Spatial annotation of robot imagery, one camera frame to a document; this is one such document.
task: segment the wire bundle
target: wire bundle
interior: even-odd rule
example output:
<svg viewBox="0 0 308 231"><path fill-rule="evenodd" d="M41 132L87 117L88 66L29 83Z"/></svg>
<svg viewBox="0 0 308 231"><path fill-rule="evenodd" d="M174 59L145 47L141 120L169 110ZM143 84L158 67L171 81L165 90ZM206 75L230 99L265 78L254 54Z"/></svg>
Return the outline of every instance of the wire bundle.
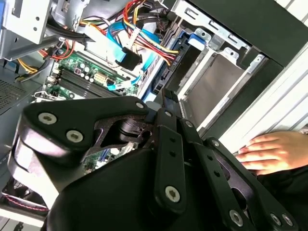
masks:
<svg viewBox="0 0 308 231"><path fill-rule="evenodd" d="M140 5L145 2L145 0L134 0L129 2L123 10L123 23L126 25L125 29L129 36L132 35L133 30L137 28L137 18L138 18L138 10ZM133 24L129 22L128 14L130 11L134 10L133 15ZM141 30L140 35L136 40L136 45L155 52L161 58L163 58L168 65L172 61L175 60L176 54L179 53L178 51L169 50L163 46L161 46L158 42L154 41L149 37L149 34L146 33L144 30Z"/></svg>
<svg viewBox="0 0 308 231"><path fill-rule="evenodd" d="M59 55L59 56L53 55L53 56L52 56L53 59L55 59L55 60L58 61L58 60L67 59L69 56L71 56L71 54L74 52L75 41L73 41L73 43L72 43L71 51L69 50L69 43L68 43L67 40L65 41L65 44L66 44L66 51L65 51L65 53L62 54L62 55ZM47 53L45 50L40 50L40 51L39 51L39 54L40 54L43 58L45 58L45 57L48 56L48 53Z"/></svg>

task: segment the metal frame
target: metal frame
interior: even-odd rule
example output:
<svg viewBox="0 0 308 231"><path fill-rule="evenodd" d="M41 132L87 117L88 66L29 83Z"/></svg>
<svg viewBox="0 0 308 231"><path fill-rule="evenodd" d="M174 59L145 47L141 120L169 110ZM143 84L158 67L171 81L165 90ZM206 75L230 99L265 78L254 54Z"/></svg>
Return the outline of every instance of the metal frame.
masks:
<svg viewBox="0 0 308 231"><path fill-rule="evenodd" d="M274 82L220 137L236 152L257 135L300 130L308 123L308 44Z"/></svg>
<svg viewBox="0 0 308 231"><path fill-rule="evenodd" d="M247 50L250 49L250 46L247 43L239 39L233 33L219 25L215 20L206 16L203 12L193 7L185 0L176 1L171 11L194 26L204 26L238 50L241 49L241 47L244 47Z"/></svg>
<svg viewBox="0 0 308 231"><path fill-rule="evenodd" d="M57 22L76 31L81 20L84 8L90 0L58 0L54 9L54 18Z"/></svg>
<svg viewBox="0 0 308 231"><path fill-rule="evenodd" d="M182 1L160 0L169 9ZM245 39L248 44L257 47L260 52L284 67L292 61L308 40L307 27L272 0L190 0L189 2L204 11L219 25ZM197 19L198 15L190 14L188 17L191 16Z"/></svg>
<svg viewBox="0 0 308 231"><path fill-rule="evenodd" d="M45 37L40 44L35 44L18 34L2 29L0 31L0 58L15 60L58 42L57 36Z"/></svg>
<svg viewBox="0 0 308 231"><path fill-rule="evenodd" d="M51 0L6 0L2 25L40 44L44 38L50 6Z"/></svg>

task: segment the red wire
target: red wire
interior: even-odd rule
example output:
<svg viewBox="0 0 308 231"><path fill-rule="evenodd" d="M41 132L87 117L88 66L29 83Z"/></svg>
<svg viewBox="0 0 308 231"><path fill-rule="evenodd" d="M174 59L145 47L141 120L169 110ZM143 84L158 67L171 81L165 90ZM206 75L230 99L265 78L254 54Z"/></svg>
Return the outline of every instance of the red wire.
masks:
<svg viewBox="0 0 308 231"><path fill-rule="evenodd" d="M172 59L172 60L175 59L175 56L171 56L169 54L164 53L163 51L161 51L158 48L156 48L154 45L148 43L144 38L138 37L138 39L142 40L141 43L142 43L143 46L146 46L147 48L154 50L155 52L159 53L160 55L162 55L162 56L164 56L166 58L169 58L169 59Z"/></svg>
<svg viewBox="0 0 308 231"><path fill-rule="evenodd" d="M71 54L73 53L74 48L75 48L75 41L73 41L71 52L68 55L66 55L66 54L69 52L69 43L68 43L67 40L65 41L65 43L66 43L66 52L63 55L60 55L60 56L54 56L53 55L52 58L54 58L56 60L62 60L62 59L67 59L69 56L71 56ZM45 52L44 50L40 50L39 52L41 54L43 54L44 56L48 55L47 52Z"/></svg>
<svg viewBox="0 0 308 231"><path fill-rule="evenodd" d="M61 59L61 60L62 59L67 59L74 52L74 48L75 48L75 41L73 41L71 52L67 56L65 56L65 57L60 56L60 57L57 57L57 59Z"/></svg>
<svg viewBox="0 0 308 231"><path fill-rule="evenodd" d="M30 206L23 205L23 204L15 201L15 200L13 200L9 196L5 196L5 198L8 199L10 202L14 203L15 205L19 205L19 206L24 207L24 208L28 208L28 209L32 209L32 210L36 210L36 211L49 211L49 209L46 209L46 208L33 208L33 207L30 207Z"/></svg>

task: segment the bolt head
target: bolt head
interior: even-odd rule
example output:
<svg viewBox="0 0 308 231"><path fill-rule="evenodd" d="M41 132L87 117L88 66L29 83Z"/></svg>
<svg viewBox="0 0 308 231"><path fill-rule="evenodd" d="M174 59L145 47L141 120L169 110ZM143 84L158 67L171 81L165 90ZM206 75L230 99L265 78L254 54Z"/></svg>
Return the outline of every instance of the bolt head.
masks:
<svg viewBox="0 0 308 231"><path fill-rule="evenodd" d="M83 141L83 135L76 130L70 130L66 133L66 137L69 141L73 143L79 143Z"/></svg>
<svg viewBox="0 0 308 231"><path fill-rule="evenodd" d="M142 103L136 103L136 106L139 107L139 108L144 108Z"/></svg>
<svg viewBox="0 0 308 231"><path fill-rule="evenodd" d="M166 197L174 203L177 203L180 201L180 193L173 186L167 186L165 188L165 194L166 194Z"/></svg>
<svg viewBox="0 0 308 231"><path fill-rule="evenodd" d="M192 128L192 127L193 127L192 123L191 123L191 122L189 122L189 121L186 121L186 122L185 122L185 124L186 124L187 126L189 126L190 128Z"/></svg>
<svg viewBox="0 0 308 231"><path fill-rule="evenodd" d="M54 114L43 112L39 114L38 119L41 123L51 125L57 122L57 117Z"/></svg>
<svg viewBox="0 0 308 231"><path fill-rule="evenodd" d="M290 219L287 215L283 214L283 215L282 215L282 218L284 219L284 221L285 221L289 226L293 226L293 222L291 221L291 219Z"/></svg>
<svg viewBox="0 0 308 231"><path fill-rule="evenodd" d="M238 226L242 227L244 225L243 219L241 215L235 211L235 210L230 210L229 212L231 220Z"/></svg>
<svg viewBox="0 0 308 231"><path fill-rule="evenodd" d="M217 141L212 141L212 143L216 146L219 147L219 143Z"/></svg>
<svg viewBox="0 0 308 231"><path fill-rule="evenodd" d="M271 213L270 216L277 225L281 226L281 221L275 214Z"/></svg>
<svg viewBox="0 0 308 231"><path fill-rule="evenodd" d="M165 111L165 114L169 117L172 117L172 114L170 112Z"/></svg>

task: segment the yellow wire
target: yellow wire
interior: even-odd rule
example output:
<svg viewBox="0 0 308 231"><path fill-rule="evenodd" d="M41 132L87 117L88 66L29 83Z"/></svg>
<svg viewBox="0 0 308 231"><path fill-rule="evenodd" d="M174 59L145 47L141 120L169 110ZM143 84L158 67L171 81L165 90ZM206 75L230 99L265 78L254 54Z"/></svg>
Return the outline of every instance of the yellow wire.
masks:
<svg viewBox="0 0 308 231"><path fill-rule="evenodd" d="M28 66L27 64L25 64L21 59L17 59L18 62L20 63L20 65L27 71L29 72L30 74L33 74L35 72L37 72L38 70Z"/></svg>
<svg viewBox="0 0 308 231"><path fill-rule="evenodd" d="M130 24L128 21L126 21L125 19L123 19L124 23L128 26L130 26L132 29L135 29L135 26ZM169 52L169 53L174 53L174 54L177 54L179 53L178 51L172 51L172 50L169 50L165 47L163 47L162 45L158 44L157 42L153 41L152 39L150 39L146 34L144 34L142 31L140 32L140 34L142 34L142 37L144 37L148 42L152 43L153 45L159 47L160 49L162 49L163 51L165 52Z"/></svg>
<svg viewBox="0 0 308 231"><path fill-rule="evenodd" d="M134 11L134 19L133 19L134 24L137 23L138 10L139 10L139 7L136 7Z"/></svg>
<svg viewBox="0 0 308 231"><path fill-rule="evenodd" d="M23 68L25 68L27 71L29 72L37 72L38 70L35 68L32 68L30 66L28 66L27 64L25 64L21 59L18 59L19 63L22 65Z"/></svg>
<svg viewBox="0 0 308 231"><path fill-rule="evenodd" d="M147 48L147 47L145 47L145 46L142 46L142 45L140 45L140 44L137 44L137 45L140 46L140 47L142 47L142 48L144 48L144 49L146 49L146 50L155 52L157 55L159 55L159 56L168 64L168 66L171 65L170 62L168 61L168 59L166 59L164 56L162 56L161 54L157 53L156 51L153 51L152 49Z"/></svg>

